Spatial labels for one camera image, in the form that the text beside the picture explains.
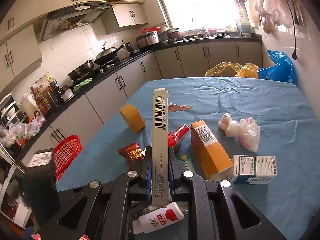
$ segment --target window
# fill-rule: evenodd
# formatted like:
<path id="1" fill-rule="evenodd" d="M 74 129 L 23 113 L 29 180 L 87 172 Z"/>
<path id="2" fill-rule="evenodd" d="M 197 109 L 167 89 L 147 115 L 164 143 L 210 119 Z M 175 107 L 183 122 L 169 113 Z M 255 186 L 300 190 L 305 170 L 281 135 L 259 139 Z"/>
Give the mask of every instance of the window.
<path id="1" fill-rule="evenodd" d="M 239 18 L 234 0 L 161 0 L 170 23 L 182 31 L 224 28 Z"/>

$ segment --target red plastic container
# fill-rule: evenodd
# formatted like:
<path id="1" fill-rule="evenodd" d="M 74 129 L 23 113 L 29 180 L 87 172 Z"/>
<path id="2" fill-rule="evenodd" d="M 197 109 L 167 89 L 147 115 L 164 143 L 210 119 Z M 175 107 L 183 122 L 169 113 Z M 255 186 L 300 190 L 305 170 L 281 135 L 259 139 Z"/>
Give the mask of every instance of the red plastic container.
<path id="1" fill-rule="evenodd" d="M 160 27 L 153 27 L 153 28 L 148 28 L 148 29 L 143 29 L 141 30 L 142 34 L 146 33 L 146 32 L 157 32 L 158 34 L 160 33 Z"/>
<path id="2" fill-rule="evenodd" d="M 80 138 L 77 135 L 70 135 L 55 147 L 53 158 L 56 165 L 56 181 L 61 178 L 82 149 Z"/>

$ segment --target range hood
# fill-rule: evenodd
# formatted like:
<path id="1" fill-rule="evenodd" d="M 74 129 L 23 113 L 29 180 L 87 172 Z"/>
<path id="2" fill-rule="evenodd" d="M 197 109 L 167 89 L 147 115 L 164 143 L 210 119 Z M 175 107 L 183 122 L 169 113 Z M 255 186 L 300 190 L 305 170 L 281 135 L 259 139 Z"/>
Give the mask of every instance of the range hood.
<path id="1" fill-rule="evenodd" d="M 71 5 L 48 14 L 40 32 L 41 41 L 50 39 L 71 29 L 90 24 L 97 20 L 113 5 L 105 2 L 87 2 Z"/>

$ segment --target white plastic bottle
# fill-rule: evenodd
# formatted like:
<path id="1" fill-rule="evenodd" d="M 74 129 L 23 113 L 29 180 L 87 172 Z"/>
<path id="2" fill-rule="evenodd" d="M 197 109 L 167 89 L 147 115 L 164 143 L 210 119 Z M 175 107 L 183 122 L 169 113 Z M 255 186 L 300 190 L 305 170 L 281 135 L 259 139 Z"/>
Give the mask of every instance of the white plastic bottle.
<path id="1" fill-rule="evenodd" d="M 182 219 L 184 219 L 184 214 L 180 211 L 177 203 L 172 202 L 166 208 L 159 208 L 133 221 L 133 233 L 135 235 L 142 232 L 150 233 Z"/>

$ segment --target blue plastic bag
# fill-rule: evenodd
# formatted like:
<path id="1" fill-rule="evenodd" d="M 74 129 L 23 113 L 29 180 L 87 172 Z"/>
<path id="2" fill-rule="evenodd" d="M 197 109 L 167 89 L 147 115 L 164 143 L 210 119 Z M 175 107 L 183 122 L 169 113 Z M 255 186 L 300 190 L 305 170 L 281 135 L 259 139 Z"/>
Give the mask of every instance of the blue plastic bag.
<path id="1" fill-rule="evenodd" d="M 268 49 L 267 52 L 276 65 L 269 68 L 259 68 L 259 78 L 292 83 L 298 87 L 297 74 L 287 54 Z"/>

